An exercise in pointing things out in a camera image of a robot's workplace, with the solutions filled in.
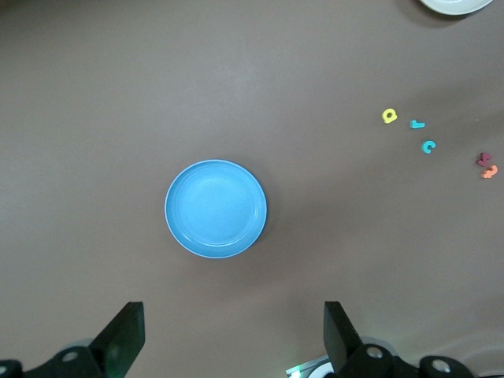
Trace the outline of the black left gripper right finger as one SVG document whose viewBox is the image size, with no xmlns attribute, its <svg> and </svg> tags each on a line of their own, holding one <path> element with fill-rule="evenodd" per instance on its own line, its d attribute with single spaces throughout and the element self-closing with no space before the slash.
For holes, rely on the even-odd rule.
<svg viewBox="0 0 504 378">
<path fill-rule="evenodd" d="M 383 346 L 363 343 L 339 302 L 324 304 L 324 347 L 334 378 L 473 378 L 452 358 L 426 356 L 413 366 Z"/>
</svg>

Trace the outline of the beige plate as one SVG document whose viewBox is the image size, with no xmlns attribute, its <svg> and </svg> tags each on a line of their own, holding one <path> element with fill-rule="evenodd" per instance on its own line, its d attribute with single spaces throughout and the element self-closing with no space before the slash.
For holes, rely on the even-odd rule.
<svg viewBox="0 0 504 378">
<path fill-rule="evenodd" d="M 482 10 L 494 0 L 418 0 L 428 9 L 444 16 L 465 16 Z"/>
</svg>

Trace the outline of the blue plate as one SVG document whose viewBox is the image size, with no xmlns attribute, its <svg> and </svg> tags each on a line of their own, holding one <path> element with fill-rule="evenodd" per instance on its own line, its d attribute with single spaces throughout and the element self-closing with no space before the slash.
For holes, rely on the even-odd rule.
<svg viewBox="0 0 504 378">
<path fill-rule="evenodd" d="M 205 160 L 186 167 L 165 196 L 165 221 L 173 238 L 191 253 L 231 258 L 261 237 L 268 204 L 260 181 L 232 161 Z"/>
</svg>

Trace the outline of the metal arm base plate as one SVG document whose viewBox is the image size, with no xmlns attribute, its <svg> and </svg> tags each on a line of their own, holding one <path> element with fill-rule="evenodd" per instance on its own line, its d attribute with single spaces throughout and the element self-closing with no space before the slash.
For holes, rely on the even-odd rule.
<svg viewBox="0 0 504 378">
<path fill-rule="evenodd" d="M 333 372 L 328 355 L 324 355 L 291 367 L 285 371 L 285 374 L 286 378 L 326 378 Z"/>
</svg>

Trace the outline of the brown table cover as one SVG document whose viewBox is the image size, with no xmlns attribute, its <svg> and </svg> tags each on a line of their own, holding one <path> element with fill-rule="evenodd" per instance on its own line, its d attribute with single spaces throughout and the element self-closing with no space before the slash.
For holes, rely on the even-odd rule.
<svg viewBox="0 0 504 378">
<path fill-rule="evenodd" d="M 267 198 L 231 258 L 165 221 L 212 159 Z M 330 300 L 410 363 L 504 371 L 504 0 L 0 0 L 0 358 L 141 301 L 128 378 L 284 378 Z"/>
</svg>

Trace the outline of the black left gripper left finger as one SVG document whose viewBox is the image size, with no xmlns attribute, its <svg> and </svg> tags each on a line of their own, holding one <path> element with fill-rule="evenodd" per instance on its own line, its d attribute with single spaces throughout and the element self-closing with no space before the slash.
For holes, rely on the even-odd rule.
<svg viewBox="0 0 504 378">
<path fill-rule="evenodd" d="M 144 344 L 144 305 L 129 302 L 89 345 L 66 348 L 31 370 L 0 360 L 0 378 L 125 378 Z"/>
</svg>

